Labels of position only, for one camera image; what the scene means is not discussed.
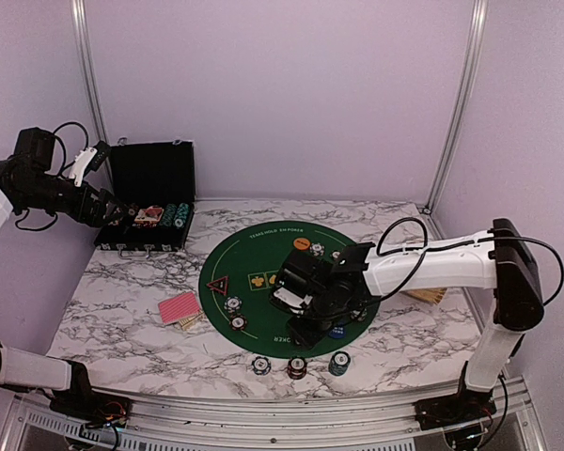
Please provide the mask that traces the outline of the left aluminium frame post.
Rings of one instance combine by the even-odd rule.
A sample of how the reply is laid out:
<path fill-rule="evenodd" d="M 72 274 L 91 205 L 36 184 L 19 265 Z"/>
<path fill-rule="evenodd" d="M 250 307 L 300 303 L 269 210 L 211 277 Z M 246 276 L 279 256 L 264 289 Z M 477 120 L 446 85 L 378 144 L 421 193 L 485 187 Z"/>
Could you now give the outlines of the left aluminium frame post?
<path fill-rule="evenodd" d="M 74 38 L 93 128 L 100 140 L 109 142 L 91 52 L 86 2 L 84 0 L 71 0 L 70 3 Z"/>

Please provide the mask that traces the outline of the woven bamboo tray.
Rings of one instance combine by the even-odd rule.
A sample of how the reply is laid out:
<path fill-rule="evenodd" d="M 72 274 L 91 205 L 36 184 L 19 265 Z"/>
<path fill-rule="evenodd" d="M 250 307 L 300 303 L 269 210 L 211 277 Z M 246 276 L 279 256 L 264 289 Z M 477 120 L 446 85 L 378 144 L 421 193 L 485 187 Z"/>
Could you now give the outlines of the woven bamboo tray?
<path fill-rule="evenodd" d="M 418 301 L 438 305 L 446 296 L 446 288 L 407 290 L 405 295 Z"/>

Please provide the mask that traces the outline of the black red triangle dealer button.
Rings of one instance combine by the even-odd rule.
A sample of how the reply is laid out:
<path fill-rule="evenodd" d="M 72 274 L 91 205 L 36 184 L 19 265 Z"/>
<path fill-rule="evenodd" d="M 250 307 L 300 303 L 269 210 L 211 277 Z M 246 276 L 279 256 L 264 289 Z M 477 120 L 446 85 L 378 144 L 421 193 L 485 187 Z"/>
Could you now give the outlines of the black red triangle dealer button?
<path fill-rule="evenodd" d="M 211 280 L 207 283 L 207 288 L 215 293 L 227 296 L 228 293 L 229 278 L 227 275 L 220 278 Z"/>

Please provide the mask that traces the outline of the teal black chip stack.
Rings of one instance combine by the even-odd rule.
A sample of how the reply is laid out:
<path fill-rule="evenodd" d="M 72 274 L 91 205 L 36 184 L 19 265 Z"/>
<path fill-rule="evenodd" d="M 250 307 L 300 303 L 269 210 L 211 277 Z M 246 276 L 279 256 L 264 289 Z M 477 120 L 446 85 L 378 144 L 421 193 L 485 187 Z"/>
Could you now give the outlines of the teal black chip stack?
<path fill-rule="evenodd" d="M 329 361 L 328 371 L 335 377 L 344 375 L 351 364 L 351 357 L 346 351 L 335 352 Z"/>

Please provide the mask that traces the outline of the brown black chip stack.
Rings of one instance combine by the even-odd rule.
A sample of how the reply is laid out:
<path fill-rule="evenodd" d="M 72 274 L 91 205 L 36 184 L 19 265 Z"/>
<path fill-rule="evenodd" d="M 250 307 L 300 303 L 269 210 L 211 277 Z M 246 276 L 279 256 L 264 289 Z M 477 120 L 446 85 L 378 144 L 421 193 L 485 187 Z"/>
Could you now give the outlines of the brown black chip stack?
<path fill-rule="evenodd" d="M 288 361 L 287 375 L 293 380 L 302 379 L 307 372 L 307 363 L 303 357 L 292 357 Z"/>

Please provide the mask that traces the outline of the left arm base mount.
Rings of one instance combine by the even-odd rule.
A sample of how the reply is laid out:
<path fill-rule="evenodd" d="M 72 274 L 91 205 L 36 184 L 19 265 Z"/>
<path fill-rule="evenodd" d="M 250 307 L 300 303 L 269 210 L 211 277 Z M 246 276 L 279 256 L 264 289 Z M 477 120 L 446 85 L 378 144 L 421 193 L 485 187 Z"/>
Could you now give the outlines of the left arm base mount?
<path fill-rule="evenodd" d="M 55 394 L 50 401 L 52 411 L 84 420 L 88 429 L 124 425 L 131 406 L 129 398 L 106 393 L 94 393 L 89 398 Z"/>

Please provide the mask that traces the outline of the black poker chip case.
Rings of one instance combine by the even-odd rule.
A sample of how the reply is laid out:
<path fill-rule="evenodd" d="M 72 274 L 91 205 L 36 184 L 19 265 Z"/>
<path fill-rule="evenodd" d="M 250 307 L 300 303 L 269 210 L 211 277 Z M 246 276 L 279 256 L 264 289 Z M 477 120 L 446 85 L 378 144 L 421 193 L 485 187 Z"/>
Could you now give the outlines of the black poker chip case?
<path fill-rule="evenodd" d="M 94 245 L 103 251 L 176 252 L 181 250 L 194 219 L 196 201 L 195 146 L 191 141 L 130 144 L 112 148 L 114 194 L 138 210 L 188 206 L 182 226 L 136 225 L 134 218 L 103 227 Z"/>

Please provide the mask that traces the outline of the red backed card deck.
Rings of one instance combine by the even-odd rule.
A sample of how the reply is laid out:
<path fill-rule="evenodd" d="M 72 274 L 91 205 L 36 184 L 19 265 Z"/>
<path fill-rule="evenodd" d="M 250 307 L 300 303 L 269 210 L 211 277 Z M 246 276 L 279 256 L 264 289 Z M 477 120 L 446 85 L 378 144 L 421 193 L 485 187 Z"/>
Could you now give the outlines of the red backed card deck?
<path fill-rule="evenodd" d="M 184 292 L 158 304 L 163 325 L 187 323 L 198 317 L 202 310 L 194 292 Z"/>

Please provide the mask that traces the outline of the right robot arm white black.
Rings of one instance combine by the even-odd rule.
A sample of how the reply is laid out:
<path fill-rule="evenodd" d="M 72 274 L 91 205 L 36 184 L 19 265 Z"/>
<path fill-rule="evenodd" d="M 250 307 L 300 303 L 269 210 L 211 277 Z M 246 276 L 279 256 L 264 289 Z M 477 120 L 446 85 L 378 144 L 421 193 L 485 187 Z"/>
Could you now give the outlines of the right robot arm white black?
<path fill-rule="evenodd" d="M 312 348 L 326 330 L 352 312 L 361 312 L 394 295 L 421 289 L 481 288 L 493 291 L 495 308 L 472 357 L 464 387 L 446 411 L 465 421 L 483 405 L 500 370 L 521 337 L 544 316 L 538 266 L 513 223 L 496 219 L 488 230 L 452 240 L 385 246 L 345 246 L 328 262 L 293 250 L 283 262 L 270 301 L 290 313 L 292 339 Z"/>

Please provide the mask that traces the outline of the front aluminium rail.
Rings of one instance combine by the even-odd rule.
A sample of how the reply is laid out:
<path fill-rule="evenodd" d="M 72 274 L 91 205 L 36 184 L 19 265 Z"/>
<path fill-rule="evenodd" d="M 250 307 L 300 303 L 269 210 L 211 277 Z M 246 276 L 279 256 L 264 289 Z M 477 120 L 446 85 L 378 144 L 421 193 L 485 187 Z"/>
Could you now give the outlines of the front aluminium rail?
<path fill-rule="evenodd" d="M 456 382 L 357 397 L 208 399 L 127 394 L 119 430 L 85 430 L 36 394 L 15 396 L 0 450 L 544 450 L 547 444 L 521 378 L 496 386 L 492 417 L 423 429 L 418 400 L 449 395 Z"/>

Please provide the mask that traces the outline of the orange big blind button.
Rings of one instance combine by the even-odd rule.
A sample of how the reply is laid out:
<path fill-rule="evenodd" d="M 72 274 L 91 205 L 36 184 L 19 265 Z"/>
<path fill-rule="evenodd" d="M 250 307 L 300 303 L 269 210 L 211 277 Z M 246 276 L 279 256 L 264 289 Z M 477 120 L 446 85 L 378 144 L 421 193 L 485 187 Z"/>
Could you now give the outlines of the orange big blind button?
<path fill-rule="evenodd" d="M 307 238 L 297 238 L 293 241 L 293 246 L 300 251 L 304 251 L 310 248 L 311 241 Z"/>

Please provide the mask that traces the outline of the blue white chip stack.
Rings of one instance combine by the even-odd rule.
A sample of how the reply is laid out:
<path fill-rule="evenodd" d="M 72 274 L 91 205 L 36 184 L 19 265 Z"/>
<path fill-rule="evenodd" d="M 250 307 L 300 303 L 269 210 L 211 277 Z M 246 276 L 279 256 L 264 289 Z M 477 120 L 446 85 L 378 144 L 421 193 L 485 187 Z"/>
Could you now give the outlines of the blue white chip stack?
<path fill-rule="evenodd" d="M 253 372 L 258 376 L 267 375 L 271 370 L 271 363 L 267 357 L 257 356 L 251 363 Z"/>

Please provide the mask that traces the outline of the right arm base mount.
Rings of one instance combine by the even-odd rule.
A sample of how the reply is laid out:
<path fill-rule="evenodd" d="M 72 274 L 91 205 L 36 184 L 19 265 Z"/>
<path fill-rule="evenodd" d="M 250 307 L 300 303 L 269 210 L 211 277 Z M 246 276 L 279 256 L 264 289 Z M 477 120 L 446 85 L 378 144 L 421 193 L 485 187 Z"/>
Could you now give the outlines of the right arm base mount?
<path fill-rule="evenodd" d="M 458 425 L 497 412 L 490 399 L 459 397 L 457 394 L 418 400 L 414 407 L 415 420 L 422 430 Z"/>

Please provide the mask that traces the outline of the teal chip row in case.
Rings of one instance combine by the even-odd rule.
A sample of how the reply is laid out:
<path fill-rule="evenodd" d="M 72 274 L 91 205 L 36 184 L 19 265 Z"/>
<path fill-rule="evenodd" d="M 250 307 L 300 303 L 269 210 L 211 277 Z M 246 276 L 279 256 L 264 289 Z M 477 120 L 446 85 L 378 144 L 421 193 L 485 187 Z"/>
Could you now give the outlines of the teal chip row in case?
<path fill-rule="evenodd" d="M 190 206 L 187 203 L 180 203 L 176 209 L 173 219 L 173 226 L 181 229 L 185 226 L 190 212 Z"/>

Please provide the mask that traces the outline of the blue small blind button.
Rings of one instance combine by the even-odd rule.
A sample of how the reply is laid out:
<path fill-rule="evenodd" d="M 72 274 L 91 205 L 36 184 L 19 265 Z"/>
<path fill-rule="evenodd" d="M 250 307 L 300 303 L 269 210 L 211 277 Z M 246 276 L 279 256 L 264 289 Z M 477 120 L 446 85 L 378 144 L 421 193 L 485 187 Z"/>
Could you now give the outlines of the blue small blind button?
<path fill-rule="evenodd" d="M 346 337 L 347 330 L 344 326 L 338 326 L 333 328 L 329 333 L 328 336 L 333 339 L 343 339 Z"/>

